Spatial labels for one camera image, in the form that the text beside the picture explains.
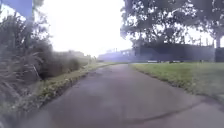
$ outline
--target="bush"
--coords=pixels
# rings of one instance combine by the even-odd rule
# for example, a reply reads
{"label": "bush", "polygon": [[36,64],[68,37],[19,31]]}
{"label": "bush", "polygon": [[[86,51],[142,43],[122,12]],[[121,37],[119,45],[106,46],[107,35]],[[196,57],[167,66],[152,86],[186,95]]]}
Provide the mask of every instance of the bush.
{"label": "bush", "polygon": [[0,103],[14,103],[30,94],[37,81],[88,64],[89,56],[81,52],[53,51],[43,23],[16,14],[0,22]]}

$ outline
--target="grass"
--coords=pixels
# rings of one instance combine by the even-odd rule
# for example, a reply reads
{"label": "grass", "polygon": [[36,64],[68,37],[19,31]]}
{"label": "grass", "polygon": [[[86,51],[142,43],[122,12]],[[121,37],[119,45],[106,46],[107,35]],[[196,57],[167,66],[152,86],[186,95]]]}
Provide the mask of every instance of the grass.
{"label": "grass", "polygon": [[132,64],[137,70],[193,94],[224,94],[224,63]]}
{"label": "grass", "polygon": [[14,105],[1,105],[1,113],[14,120],[21,117],[27,117],[39,110],[49,101],[62,95],[69,87],[73,86],[79,79],[85,77],[88,72],[100,67],[113,65],[117,63],[94,63],[89,64],[77,71],[50,78],[46,81],[40,81],[37,84],[36,91],[33,94],[21,99]]}

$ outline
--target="overcast sky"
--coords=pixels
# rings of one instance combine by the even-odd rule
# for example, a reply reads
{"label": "overcast sky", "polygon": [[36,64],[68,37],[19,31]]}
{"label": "overcast sky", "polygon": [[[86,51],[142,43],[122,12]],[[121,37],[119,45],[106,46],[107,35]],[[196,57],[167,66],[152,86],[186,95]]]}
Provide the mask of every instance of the overcast sky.
{"label": "overcast sky", "polygon": [[48,16],[54,49],[98,55],[111,48],[131,48],[120,37],[122,4],[122,0],[45,0],[41,10]]}

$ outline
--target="tree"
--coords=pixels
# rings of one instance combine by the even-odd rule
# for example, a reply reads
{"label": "tree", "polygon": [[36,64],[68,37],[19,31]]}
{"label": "tree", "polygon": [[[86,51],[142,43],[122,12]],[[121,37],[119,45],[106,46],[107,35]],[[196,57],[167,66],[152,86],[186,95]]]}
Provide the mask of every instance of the tree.
{"label": "tree", "polygon": [[183,42],[186,26],[195,13],[188,0],[125,0],[121,11],[121,35],[135,40],[135,46],[155,41]]}
{"label": "tree", "polygon": [[216,47],[220,47],[220,40],[224,35],[224,2],[223,0],[193,0],[197,11],[197,25],[204,31],[211,33],[216,40]]}

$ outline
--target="lawn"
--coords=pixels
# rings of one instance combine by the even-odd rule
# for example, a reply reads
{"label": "lawn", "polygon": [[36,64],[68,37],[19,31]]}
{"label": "lawn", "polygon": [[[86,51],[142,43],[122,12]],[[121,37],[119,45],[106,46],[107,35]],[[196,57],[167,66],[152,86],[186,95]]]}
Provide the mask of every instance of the lawn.
{"label": "lawn", "polygon": [[224,63],[132,64],[137,70],[194,94],[224,94]]}

